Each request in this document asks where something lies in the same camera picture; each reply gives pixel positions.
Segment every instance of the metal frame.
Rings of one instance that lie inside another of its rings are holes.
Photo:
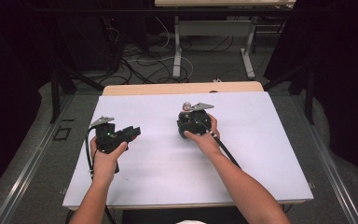
[[[69,108],[69,105],[72,103],[74,96],[66,96],[62,102],[61,110],[62,112],[66,111]],[[31,183],[34,174],[36,173],[37,167],[40,162],[43,160],[44,155],[46,154],[46,150],[53,138],[53,134],[59,129],[59,122],[55,122],[48,126],[48,129],[45,133],[40,144],[35,149],[34,153],[31,155],[31,158],[25,164],[24,169],[22,170],[19,178],[11,189],[10,193],[7,195],[5,202],[2,204],[0,208],[0,224],[9,223],[11,217],[14,214],[17,206],[19,205],[22,196],[25,191],[28,189],[28,186]]]
[[[326,173],[330,184],[337,196],[337,199],[339,201],[339,204],[342,207],[342,210],[347,217],[347,220],[351,224],[357,224],[358,223],[358,211],[353,204],[353,201],[351,199],[351,195],[348,193],[347,188],[345,187],[344,182],[342,181],[341,177],[339,176],[339,173],[337,171],[336,164],[333,161],[333,158],[330,155],[330,152],[328,151],[328,148],[322,141],[321,137],[318,134],[318,131],[316,130],[314,125],[311,125],[307,116],[304,115],[304,107],[303,102],[301,101],[300,96],[292,96],[293,101],[296,105],[296,108],[298,110],[299,114],[302,114],[301,116],[304,124],[308,127],[310,131],[310,135],[313,138],[313,141],[316,144],[316,153],[319,156],[320,162],[322,164],[322,167],[324,168],[324,172]]]
[[[179,21],[175,17],[175,58],[173,64],[173,78],[180,77],[182,49],[180,48],[181,35],[236,35],[247,36],[245,49],[241,49],[243,64],[249,79],[255,79],[255,73],[249,58],[252,47],[257,17],[251,21]]]

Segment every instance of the metal bar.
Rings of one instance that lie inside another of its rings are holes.
[[[115,16],[322,16],[323,9],[271,9],[271,8],[228,8],[228,7],[180,7],[180,8],[98,8],[98,9],[64,9],[38,8],[29,3],[26,6],[39,15],[115,15]]]
[[[314,125],[310,125],[308,118],[303,114],[303,104],[301,102],[300,96],[292,96],[294,103],[304,124],[308,127],[310,134],[316,144],[316,152],[321,161],[322,167],[330,181],[330,184],[336,193],[337,199],[341,205],[341,208],[347,217],[347,220],[351,224],[358,224],[358,211],[351,200],[351,196],[345,187],[344,182],[342,181],[339,173],[337,171],[336,164],[333,161],[333,158],[330,155],[327,147],[319,136]]]
[[[59,115],[58,119],[63,115],[63,112],[69,107],[73,100],[73,96],[66,96],[62,102],[62,113]],[[17,206],[20,203],[22,196],[25,191],[28,189],[28,186],[31,183],[34,174],[36,173],[37,167],[40,162],[43,160],[43,156],[46,153],[49,143],[51,142],[52,135],[58,129],[58,121],[49,125],[45,136],[40,142],[39,146],[35,149],[34,154],[25,164],[24,169],[22,170],[19,178],[11,189],[10,193],[7,195],[5,202],[0,208],[0,224],[9,223],[11,217],[14,214]]]

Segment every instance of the desk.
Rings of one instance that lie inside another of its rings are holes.
[[[156,0],[157,7],[257,7],[293,5],[296,0]],[[172,77],[180,76],[182,49],[181,35],[235,35],[247,36],[245,48],[241,49],[243,64],[249,79],[255,79],[249,51],[255,35],[257,17],[250,21],[179,21],[175,17],[175,58]]]
[[[234,205],[212,164],[178,132],[176,120],[185,101],[214,105],[208,112],[218,119],[222,142],[279,203],[313,199],[269,94],[258,82],[155,84],[106,87],[95,108],[92,121],[108,116],[118,130],[141,127],[141,135],[118,160],[109,207]],[[90,183],[83,146],[62,205],[77,209]]]

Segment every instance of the table leg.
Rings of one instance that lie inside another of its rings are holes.
[[[180,27],[179,27],[179,18],[175,17],[175,59],[173,62],[173,78],[180,77],[180,65],[182,57],[182,49],[180,48]]]
[[[249,26],[248,36],[246,38],[245,49],[241,49],[241,55],[243,59],[243,64],[245,65],[246,76],[251,80],[255,79],[255,71],[252,67],[251,59],[249,58],[249,52],[252,48],[252,42],[255,36],[256,25],[257,25],[257,17],[252,17],[251,24]]]

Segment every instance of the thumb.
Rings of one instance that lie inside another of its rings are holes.
[[[127,142],[122,142],[112,153],[110,153],[112,155],[112,157],[115,157],[115,159],[117,160],[118,157],[121,156],[121,154],[123,154],[123,152],[127,149]]]

